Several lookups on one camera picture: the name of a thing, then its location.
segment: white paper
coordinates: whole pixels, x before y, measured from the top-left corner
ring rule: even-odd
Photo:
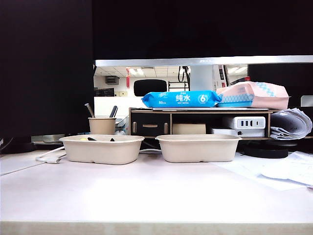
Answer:
[[[262,175],[275,179],[289,179],[313,185],[313,155],[296,151],[278,163],[268,165]]]
[[[297,140],[312,130],[311,119],[297,108],[286,109],[270,116],[271,137],[276,140]]]
[[[305,185],[299,184],[297,182],[290,180],[270,179],[261,174],[261,171],[265,166],[279,163],[282,160],[283,159],[255,158],[247,155],[241,156],[240,153],[236,153],[234,160],[231,162],[213,164],[279,191],[295,188],[305,188]]]

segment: paper stack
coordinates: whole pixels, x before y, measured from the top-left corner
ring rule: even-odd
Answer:
[[[312,130],[311,119],[297,108],[272,114],[270,125],[270,137],[276,140],[301,139]]]

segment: pink package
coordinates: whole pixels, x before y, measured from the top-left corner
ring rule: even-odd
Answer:
[[[219,107],[255,107],[287,109],[289,96],[285,87],[265,82],[239,82],[216,90],[222,95]]]

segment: office ceiling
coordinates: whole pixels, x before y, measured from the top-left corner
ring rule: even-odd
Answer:
[[[145,69],[142,67],[130,67],[131,69],[142,69],[144,74],[131,74],[132,77],[175,77],[178,75],[179,66],[162,66]],[[97,67],[95,75],[126,77],[126,67]]]
[[[231,65],[227,66],[228,70],[231,72],[229,75],[246,75],[247,65]],[[162,66],[162,67],[151,67],[149,69],[144,67],[130,67],[135,71],[137,69],[142,69],[143,75],[139,74],[131,74],[131,77],[177,77],[179,66]],[[118,76],[118,77],[126,77],[126,67],[117,66],[117,67],[97,67],[95,75],[97,76]]]

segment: shelf drawer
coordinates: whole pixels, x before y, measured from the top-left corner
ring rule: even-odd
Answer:
[[[169,114],[131,113],[131,135],[156,137],[170,134]]]

